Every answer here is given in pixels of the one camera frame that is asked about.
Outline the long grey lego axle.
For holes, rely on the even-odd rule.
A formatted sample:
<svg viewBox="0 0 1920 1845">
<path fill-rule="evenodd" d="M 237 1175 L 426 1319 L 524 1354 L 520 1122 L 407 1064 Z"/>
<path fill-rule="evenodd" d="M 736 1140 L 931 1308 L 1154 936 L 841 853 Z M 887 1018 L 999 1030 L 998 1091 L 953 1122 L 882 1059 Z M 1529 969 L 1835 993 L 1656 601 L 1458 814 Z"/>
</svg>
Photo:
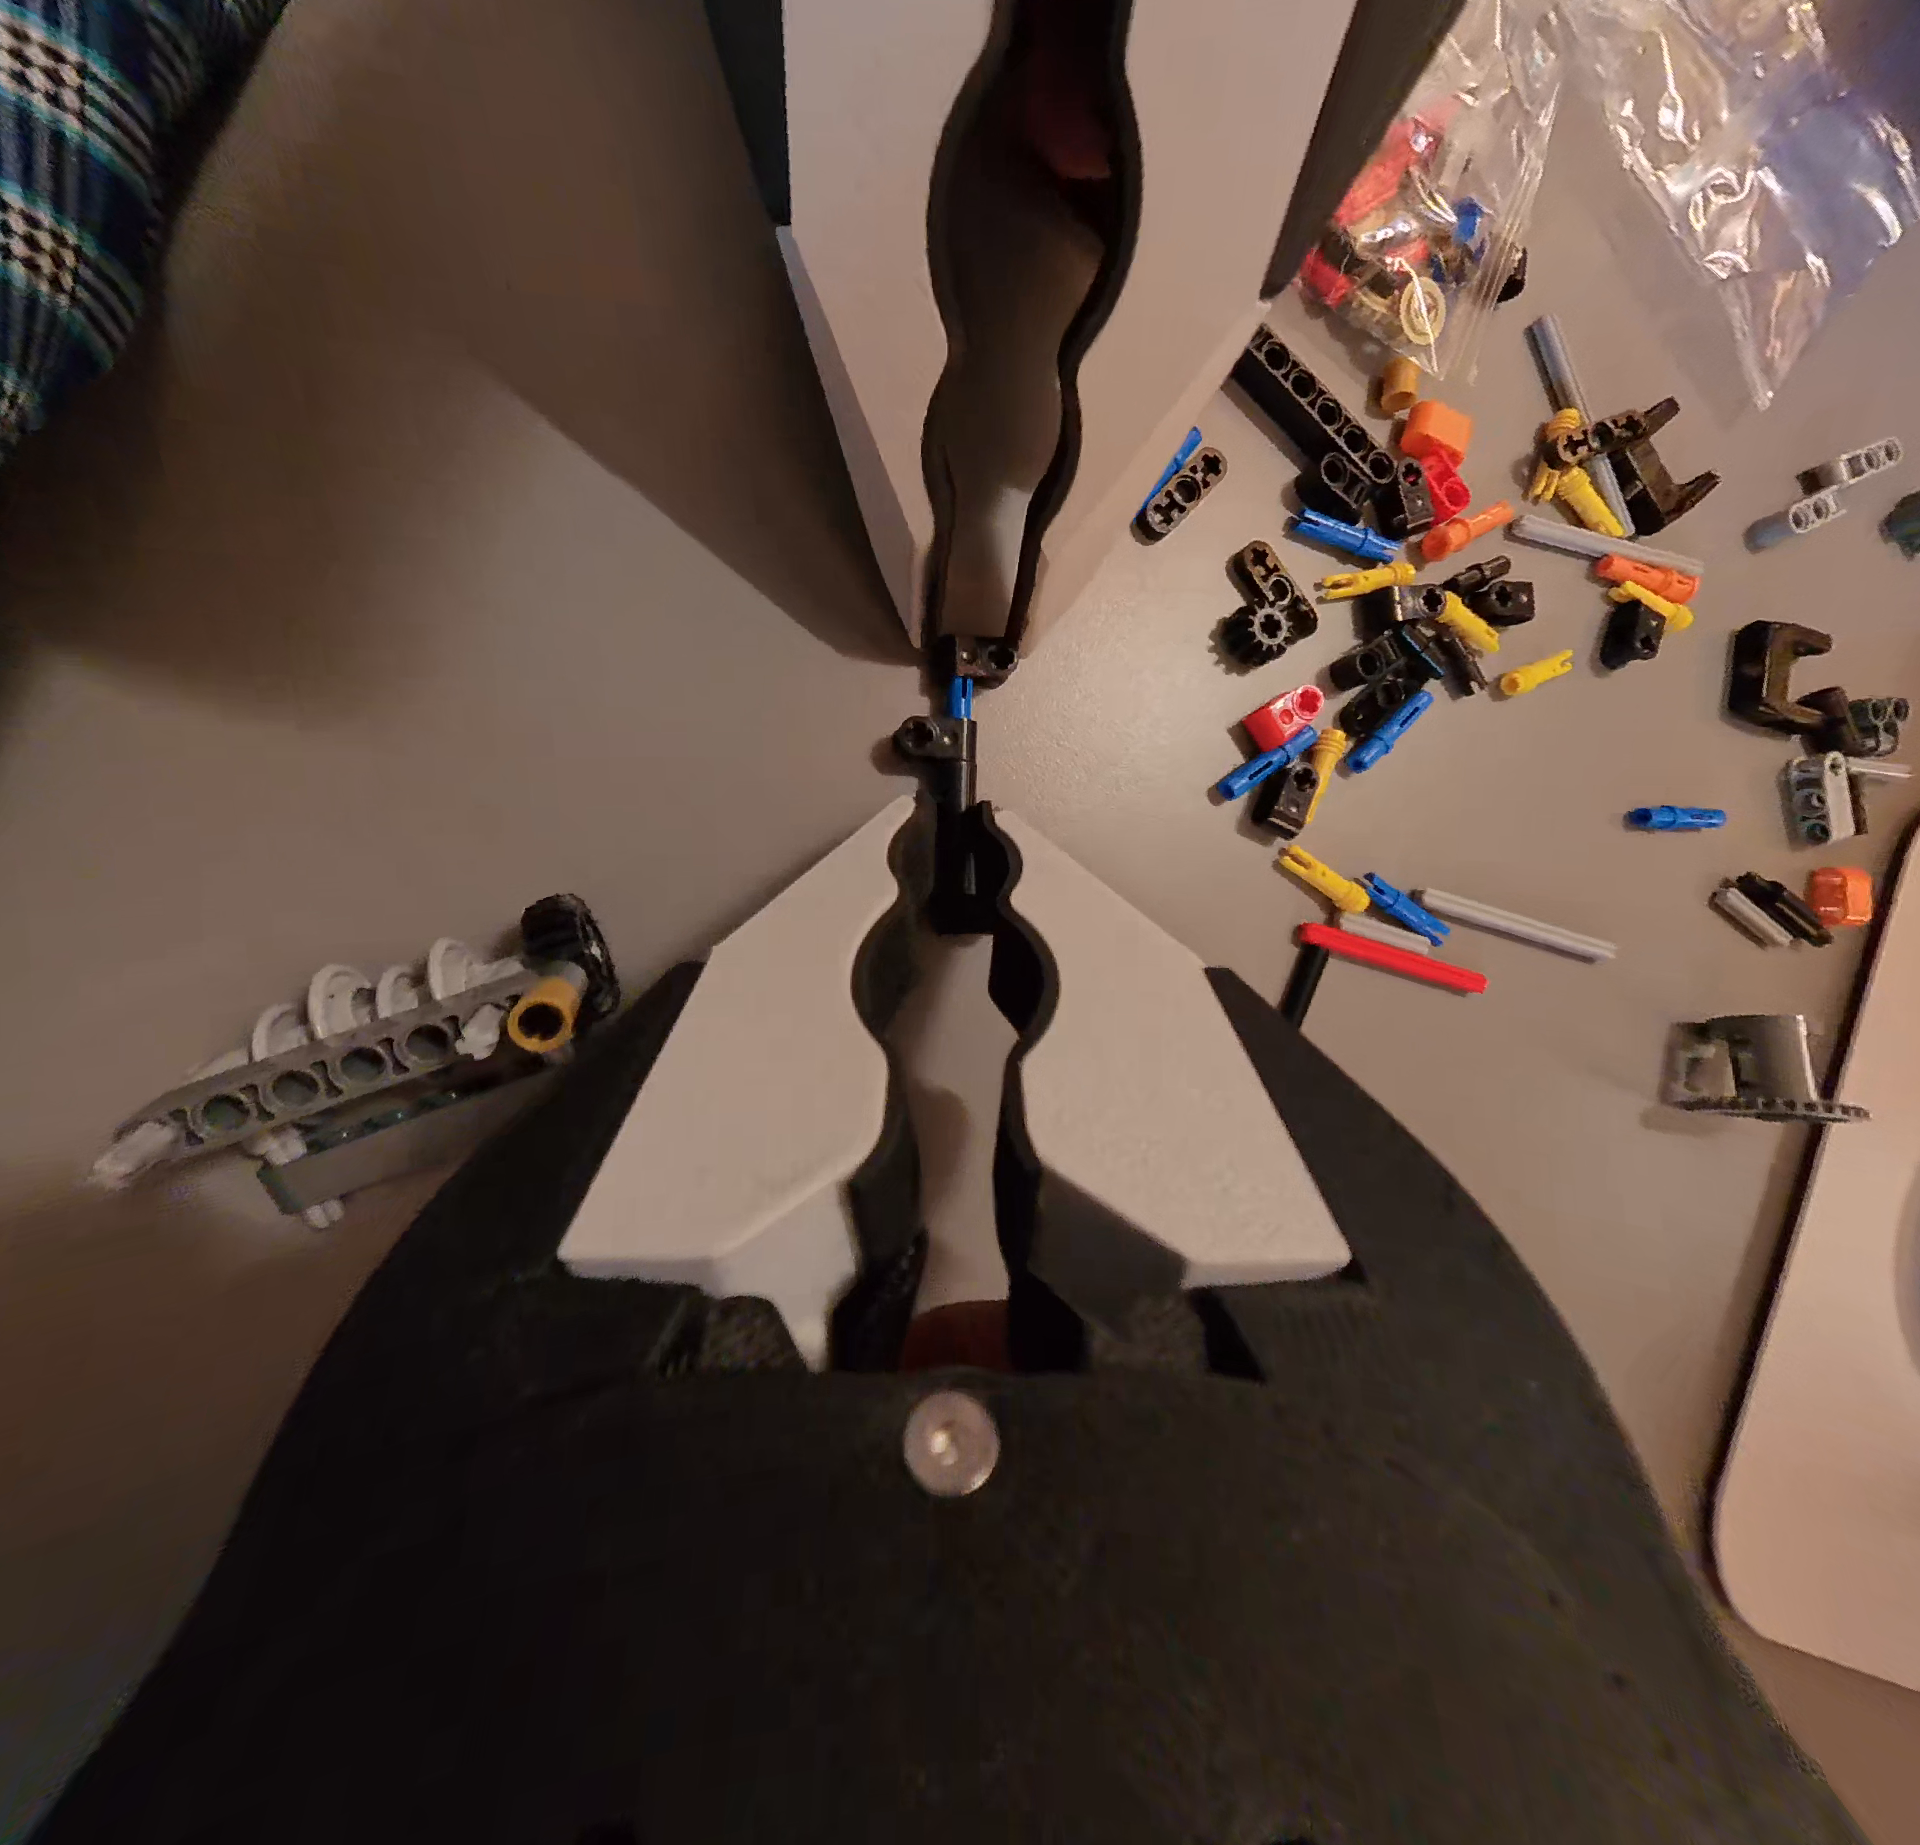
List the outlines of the long grey lego axle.
<svg viewBox="0 0 1920 1845">
<path fill-rule="evenodd" d="M 1443 924 L 1462 924 L 1469 930 L 1484 932 L 1487 938 L 1501 938 L 1525 947 L 1547 949 L 1548 954 L 1556 954 L 1562 960 L 1576 960 L 1584 964 L 1611 964 L 1619 954 L 1619 947 L 1614 943 L 1589 938 L 1576 930 L 1565 930 L 1529 916 L 1515 916 L 1498 907 L 1478 903 L 1473 899 L 1458 899 L 1442 889 L 1420 887 L 1415 889 L 1415 900 L 1420 903 L 1420 908 L 1424 908 L 1428 913 L 1432 913 Z"/>
</svg>

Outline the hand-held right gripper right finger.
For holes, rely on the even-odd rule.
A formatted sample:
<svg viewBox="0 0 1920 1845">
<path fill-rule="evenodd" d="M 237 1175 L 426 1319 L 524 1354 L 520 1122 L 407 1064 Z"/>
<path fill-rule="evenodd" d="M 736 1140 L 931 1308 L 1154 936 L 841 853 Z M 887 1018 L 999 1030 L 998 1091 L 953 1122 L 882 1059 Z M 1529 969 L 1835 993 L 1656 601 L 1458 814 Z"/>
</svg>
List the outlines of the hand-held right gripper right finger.
<svg viewBox="0 0 1920 1845">
<path fill-rule="evenodd" d="M 1323 1282 L 1350 1240 L 1206 964 L 1032 827 L 975 809 L 1007 1352 L 1187 1352 L 1195 1291 Z"/>
</svg>

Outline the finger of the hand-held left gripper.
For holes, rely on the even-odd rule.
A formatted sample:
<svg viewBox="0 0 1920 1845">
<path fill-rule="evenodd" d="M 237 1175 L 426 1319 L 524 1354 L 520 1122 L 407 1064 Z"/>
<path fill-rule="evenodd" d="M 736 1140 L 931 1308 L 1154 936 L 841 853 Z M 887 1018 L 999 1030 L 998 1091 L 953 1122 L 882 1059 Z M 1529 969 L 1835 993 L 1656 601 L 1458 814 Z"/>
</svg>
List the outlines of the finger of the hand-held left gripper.
<svg viewBox="0 0 1920 1845">
<path fill-rule="evenodd" d="M 921 643 L 925 482 L 949 328 L 929 259 L 937 160 L 998 0 L 780 0 L 780 259 L 880 579 Z"/>
<path fill-rule="evenodd" d="M 1130 0 L 1117 235 L 1062 346 L 1062 440 L 1021 534 L 1021 643 L 1038 643 L 1119 547 L 1258 323 L 1356 8 Z"/>
</svg>

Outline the small black lego assembly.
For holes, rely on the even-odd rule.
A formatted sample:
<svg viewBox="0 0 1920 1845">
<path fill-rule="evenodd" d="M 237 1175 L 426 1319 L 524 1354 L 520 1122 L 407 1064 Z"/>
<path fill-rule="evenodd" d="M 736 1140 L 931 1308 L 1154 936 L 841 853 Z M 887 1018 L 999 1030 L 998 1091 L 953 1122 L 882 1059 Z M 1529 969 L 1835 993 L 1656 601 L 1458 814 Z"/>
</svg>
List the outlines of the small black lego assembly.
<svg viewBox="0 0 1920 1845">
<path fill-rule="evenodd" d="M 995 849 L 975 771 L 975 697 L 995 692 L 1018 669 L 1018 649 L 998 638 L 946 632 L 931 647 L 937 706 L 908 716 L 892 753 L 915 771 L 931 806 L 931 874 L 925 917 L 938 938 L 993 930 L 995 899 L 1007 859 Z"/>
</svg>

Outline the person's left hand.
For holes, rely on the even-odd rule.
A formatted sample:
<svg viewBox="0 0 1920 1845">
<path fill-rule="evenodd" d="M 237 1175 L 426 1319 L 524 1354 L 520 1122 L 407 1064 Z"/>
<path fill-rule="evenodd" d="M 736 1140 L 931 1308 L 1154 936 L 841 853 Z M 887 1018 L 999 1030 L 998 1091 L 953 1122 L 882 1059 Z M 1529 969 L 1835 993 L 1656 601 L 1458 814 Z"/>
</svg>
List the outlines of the person's left hand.
<svg viewBox="0 0 1920 1845">
<path fill-rule="evenodd" d="M 1029 0 L 1021 58 L 1028 141 L 1064 184 L 1113 177 L 1107 41 L 1114 0 Z"/>
</svg>

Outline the plastic bag with lego pieces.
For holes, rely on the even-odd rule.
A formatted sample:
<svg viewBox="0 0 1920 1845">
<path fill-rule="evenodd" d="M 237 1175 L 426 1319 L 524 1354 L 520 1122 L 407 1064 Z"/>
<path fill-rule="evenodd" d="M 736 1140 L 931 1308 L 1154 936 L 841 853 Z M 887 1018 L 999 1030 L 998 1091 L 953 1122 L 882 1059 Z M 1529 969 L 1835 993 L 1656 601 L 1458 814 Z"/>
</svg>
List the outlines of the plastic bag with lego pieces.
<svg viewBox="0 0 1920 1845">
<path fill-rule="evenodd" d="M 1562 58 L 1513 0 L 1465 0 L 1296 287 L 1442 384 L 1476 377 L 1519 273 L 1548 161 Z"/>
</svg>

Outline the black short lego beam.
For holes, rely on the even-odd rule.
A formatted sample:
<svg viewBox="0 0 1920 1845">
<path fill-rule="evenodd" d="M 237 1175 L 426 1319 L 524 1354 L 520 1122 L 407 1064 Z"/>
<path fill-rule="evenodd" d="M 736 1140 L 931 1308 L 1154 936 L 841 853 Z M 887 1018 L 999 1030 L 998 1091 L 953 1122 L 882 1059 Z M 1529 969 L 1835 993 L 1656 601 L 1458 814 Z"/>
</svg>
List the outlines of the black short lego beam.
<svg viewBox="0 0 1920 1845">
<path fill-rule="evenodd" d="M 1212 494 L 1228 464 L 1217 446 L 1200 445 L 1187 466 L 1131 521 L 1139 543 L 1171 538 Z"/>
</svg>

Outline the white monitor stand base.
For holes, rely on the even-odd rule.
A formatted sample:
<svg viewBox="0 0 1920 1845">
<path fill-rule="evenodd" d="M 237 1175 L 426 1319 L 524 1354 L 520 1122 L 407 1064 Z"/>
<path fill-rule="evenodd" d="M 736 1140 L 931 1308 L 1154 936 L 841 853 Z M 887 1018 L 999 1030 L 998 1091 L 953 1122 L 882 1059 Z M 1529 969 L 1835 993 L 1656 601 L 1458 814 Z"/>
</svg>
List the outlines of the white monitor stand base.
<svg viewBox="0 0 1920 1845">
<path fill-rule="evenodd" d="M 1918 843 L 1861 969 L 1712 1502 L 1712 1559 L 1764 1641 L 1918 1689 Z"/>
</svg>

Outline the red lego axle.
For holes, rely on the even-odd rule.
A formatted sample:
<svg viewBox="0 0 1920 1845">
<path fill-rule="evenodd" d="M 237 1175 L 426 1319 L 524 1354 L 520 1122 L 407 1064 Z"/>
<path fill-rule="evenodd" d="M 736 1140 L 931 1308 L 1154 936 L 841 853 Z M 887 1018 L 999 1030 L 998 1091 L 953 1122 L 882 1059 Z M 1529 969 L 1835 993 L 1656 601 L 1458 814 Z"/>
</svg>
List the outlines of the red lego axle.
<svg viewBox="0 0 1920 1845">
<path fill-rule="evenodd" d="M 1302 952 L 1318 949 L 1326 960 L 1370 969 L 1442 993 L 1480 996 L 1490 986 L 1486 974 L 1435 960 L 1428 949 L 1415 952 L 1409 947 L 1368 941 L 1356 930 L 1342 930 L 1323 920 L 1300 924 L 1292 930 L 1292 938 Z"/>
</svg>

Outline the grey lego engine assembly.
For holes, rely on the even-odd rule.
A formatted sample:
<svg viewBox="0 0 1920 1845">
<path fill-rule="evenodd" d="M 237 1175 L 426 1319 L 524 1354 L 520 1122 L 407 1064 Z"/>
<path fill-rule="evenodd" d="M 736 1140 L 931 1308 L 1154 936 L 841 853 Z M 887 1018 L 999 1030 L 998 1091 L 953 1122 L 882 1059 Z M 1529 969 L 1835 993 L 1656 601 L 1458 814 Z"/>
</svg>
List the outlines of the grey lego engine assembly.
<svg viewBox="0 0 1920 1845">
<path fill-rule="evenodd" d="M 242 1155 L 268 1201 L 327 1230 L 348 1193 L 468 1151 L 526 1107 L 619 1003 L 588 900 L 537 899 L 516 946 L 458 938 L 380 974 L 318 969 L 249 1040 L 133 1112 L 88 1173 L 121 1192 L 143 1175 Z"/>
</svg>

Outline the long black lego beam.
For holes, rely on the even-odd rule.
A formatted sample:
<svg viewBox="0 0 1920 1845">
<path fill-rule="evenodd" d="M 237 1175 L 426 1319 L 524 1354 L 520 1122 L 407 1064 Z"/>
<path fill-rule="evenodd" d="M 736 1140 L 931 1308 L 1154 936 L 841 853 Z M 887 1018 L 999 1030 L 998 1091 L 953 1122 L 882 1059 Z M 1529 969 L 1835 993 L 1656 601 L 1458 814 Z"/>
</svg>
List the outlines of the long black lego beam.
<svg viewBox="0 0 1920 1845">
<path fill-rule="evenodd" d="M 1300 459 L 1296 487 L 1307 510 L 1374 521 L 1389 538 L 1432 526 L 1420 462 L 1389 454 L 1271 328 L 1257 326 L 1229 384 Z"/>
</svg>

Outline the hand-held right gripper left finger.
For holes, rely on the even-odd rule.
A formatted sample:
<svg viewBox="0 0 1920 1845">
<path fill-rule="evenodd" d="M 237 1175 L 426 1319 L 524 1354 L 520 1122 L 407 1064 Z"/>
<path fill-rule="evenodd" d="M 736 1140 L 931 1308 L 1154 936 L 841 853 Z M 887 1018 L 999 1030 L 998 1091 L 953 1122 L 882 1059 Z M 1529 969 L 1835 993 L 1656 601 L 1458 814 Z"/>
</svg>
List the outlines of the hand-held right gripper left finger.
<svg viewBox="0 0 1920 1845">
<path fill-rule="evenodd" d="M 851 1176 L 887 1066 L 859 1018 L 860 946 L 897 900 L 882 806 L 709 952 L 559 1246 L 581 1279 L 687 1284 L 780 1314 L 809 1371 L 859 1271 Z"/>
</svg>

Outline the grey lego differential gear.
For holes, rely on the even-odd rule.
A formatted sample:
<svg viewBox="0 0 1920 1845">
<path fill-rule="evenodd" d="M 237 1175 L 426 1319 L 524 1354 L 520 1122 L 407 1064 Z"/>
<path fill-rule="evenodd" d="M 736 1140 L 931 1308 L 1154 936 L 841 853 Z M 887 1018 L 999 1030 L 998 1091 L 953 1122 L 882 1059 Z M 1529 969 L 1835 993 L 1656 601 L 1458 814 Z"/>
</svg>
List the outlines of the grey lego differential gear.
<svg viewBox="0 0 1920 1845">
<path fill-rule="evenodd" d="M 1825 1096 L 1797 1014 L 1681 1021 L 1663 1049 L 1662 1107 L 1735 1121 L 1816 1127 L 1868 1121 L 1870 1112 Z"/>
</svg>

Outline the pile of lego pieces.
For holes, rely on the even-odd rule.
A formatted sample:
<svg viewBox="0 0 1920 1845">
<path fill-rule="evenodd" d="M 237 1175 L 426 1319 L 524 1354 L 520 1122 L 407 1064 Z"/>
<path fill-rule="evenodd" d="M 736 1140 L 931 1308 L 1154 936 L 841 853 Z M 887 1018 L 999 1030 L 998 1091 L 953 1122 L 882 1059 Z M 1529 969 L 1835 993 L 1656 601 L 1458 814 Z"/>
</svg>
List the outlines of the pile of lego pieces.
<svg viewBox="0 0 1920 1845">
<path fill-rule="evenodd" d="M 1420 399 L 1409 359 L 1393 359 L 1381 374 L 1381 412 L 1393 420 L 1393 445 L 1381 446 L 1418 459 L 1428 475 L 1432 526 L 1389 538 L 1374 521 L 1343 523 L 1300 501 L 1292 538 L 1353 565 L 1313 589 L 1269 543 L 1250 543 L 1234 554 L 1229 577 L 1242 601 L 1220 622 L 1220 654 L 1234 669 L 1276 667 L 1292 647 L 1313 643 L 1330 610 L 1353 610 L 1356 636 L 1326 662 L 1324 681 L 1286 688 L 1240 720 L 1251 754 L 1214 793 L 1224 804 L 1250 798 L 1251 821 L 1279 837 L 1281 870 L 1334 913 L 1374 916 L 1418 946 L 1439 947 L 1452 924 L 1382 877 L 1336 874 L 1302 855 L 1300 841 L 1334 778 L 1382 765 L 1443 694 L 1509 706 L 1580 667 L 1573 649 L 1507 660 L 1506 636 L 1537 622 L 1537 587 L 1513 577 L 1507 554 L 1465 561 L 1464 553 L 1509 538 L 1579 561 L 1604 605 L 1592 665 L 1618 676 L 1656 662 L 1669 640 L 1698 625 L 1698 565 L 1646 540 L 1694 510 L 1717 477 L 1705 471 L 1676 484 L 1662 464 L 1653 440 L 1676 418 L 1676 399 L 1598 420 L 1563 405 L 1539 432 L 1525 505 L 1476 505 L 1462 475 L 1473 422 L 1442 401 Z M 1833 853 L 1863 833 L 1861 788 L 1896 761 L 1912 706 L 1905 697 L 1855 694 L 1842 683 L 1797 692 L 1797 672 L 1812 660 L 1794 669 L 1787 692 L 1825 711 L 1817 733 L 1765 733 L 1722 706 L 1736 725 L 1794 742 L 1780 782 L 1787 843 L 1822 858 L 1800 894 L 1755 872 L 1715 891 L 1717 916 L 1764 947 L 1825 947 L 1840 930 L 1870 928 L 1880 911 L 1870 874 L 1835 864 Z"/>
</svg>

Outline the black lego bracket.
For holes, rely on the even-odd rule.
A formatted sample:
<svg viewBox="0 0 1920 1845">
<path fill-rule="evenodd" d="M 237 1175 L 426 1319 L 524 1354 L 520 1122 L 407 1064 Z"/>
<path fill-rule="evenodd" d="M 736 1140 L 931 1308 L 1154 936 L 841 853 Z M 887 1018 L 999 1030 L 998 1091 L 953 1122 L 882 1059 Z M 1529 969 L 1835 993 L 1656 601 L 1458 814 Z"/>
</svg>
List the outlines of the black lego bracket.
<svg viewBox="0 0 1920 1845">
<path fill-rule="evenodd" d="M 1751 621 L 1731 636 L 1725 708 L 1765 733 L 1808 736 L 1825 725 L 1825 711 L 1791 697 L 1791 675 L 1802 660 L 1825 656 L 1833 636 L 1786 621 Z"/>
</svg>

